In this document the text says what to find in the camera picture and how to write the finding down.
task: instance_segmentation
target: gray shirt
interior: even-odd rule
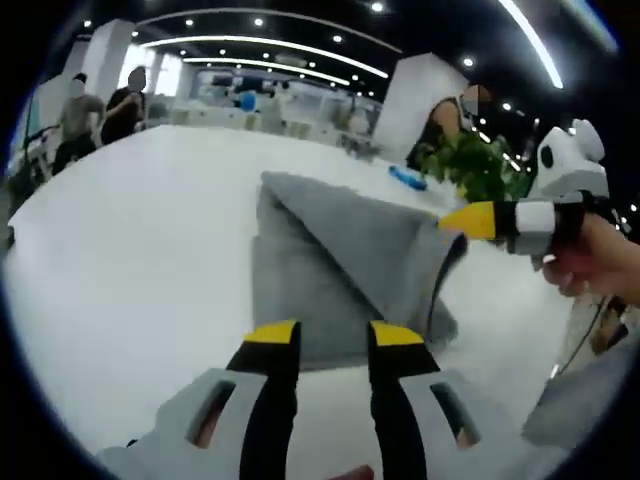
[[[68,99],[60,114],[62,141],[74,140],[80,135],[91,132],[89,123],[91,113],[97,113],[99,123],[104,120],[104,103],[93,95],[83,95]]]

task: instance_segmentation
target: ceiling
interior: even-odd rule
[[[372,11],[369,0],[95,0],[78,12],[72,20],[72,29],[76,34],[86,35],[113,18],[124,18],[139,24],[139,35],[135,40],[139,43],[194,35],[242,35],[284,40],[349,57],[389,76],[399,59],[434,52],[460,69],[471,82],[482,83],[492,91],[495,102],[486,114],[489,117],[488,134],[502,133],[511,140],[510,136],[526,135],[536,117],[549,124],[561,124],[574,116],[589,118],[605,138],[609,152],[607,162],[613,170],[610,176],[614,181],[620,177],[621,188],[616,190],[622,192],[621,198],[637,193],[636,186],[624,182],[628,175],[623,170],[633,169],[635,164],[624,161],[625,150],[620,146],[626,140],[622,132],[631,131],[627,130],[631,128],[631,117],[627,117],[629,108],[620,97],[621,92],[625,92],[625,100],[629,96],[635,98],[629,85],[636,70],[628,57],[635,53],[634,48],[638,48],[634,46],[632,35],[640,8],[628,7],[628,2],[624,2],[624,8],[617,6],[619,2],[591,2],[620,40],[622,54],[613,55],[605,52],[587,34],[559,0],[515,2],[553,58],[564,83],[562,90],[552,85],[521,28],[499,0],[386,0],[383,2],[385,10],[381,13]],[[206,9],[218,11],[195,12]],[[271,13],[237,9],[262,9]],[[276,15],[273,11],[311,17],[325,23]],[[260,28],[253,23],[258,16],[264,20]],[[89,29],[82,25],[86,18],[93,22]],[[192,27],[185,24],[186,19],[194,21]],[[332,40],[336,34],[343,37],[342,43]],[[282,47],[237,42],[176,44],[159,48],[174,54],[185,49],[187,58],[219,57],[221,48],[226,50],[227,56],[256,60],[263,60],[262,55],[269,53],[271,61],[277,53],[292,52]],[[331,58],[295,53],[306,61],[315,62],[316,70],[322,73],[349,81],[357,74],[358,81],[350,86],[353,91],[373,91],[376,98],[384,98],[388,79]],[[461,63],[466,56],[476,62],[472,69],[465,69]],[[512,103],[514,111],[520,110],[525,116],[515,115],[514,111],[504,112],[501,109],[504,101]]]

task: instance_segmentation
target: green plant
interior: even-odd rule
[[[421,173],[439,182],[450,180],[469,202],[520,198],[518,192],[530,181],[505,161],[510,149],[502,136],[487,144],[475,133],[461,132],[451,139],[441,136],[437,143],[418,146]]]

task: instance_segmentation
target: desk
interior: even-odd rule
[[[449,210],[438,185],[416,192],[387,168],[291,138],[161,126],[45,184],[11,220],[16,245],[4,274],[17,336],[70,431],[90,452],[124,445],[151,428],[180,388],[226,365],[252,325],[250,248],[263,171]],[[484,242],[471,243],[442,296],[460,336],[441,366],[459,368],[522,423],[552,370],[571,302],[528,258]],[[306,473],[292,478],[379,468],[367,388],[365,368],[301,378],[290,472],[306,465]],[[313,428],[320,433],[307,434]],[[336,449],[339,458],[329,460]]]

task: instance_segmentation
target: folded cloth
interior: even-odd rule
[[[437,294],[467,241],[436,217],[271,172],[257,216],[254,322],[301,321],[301,369],[366,363],[371,320],[418,332],[432,351],[457,335]]]

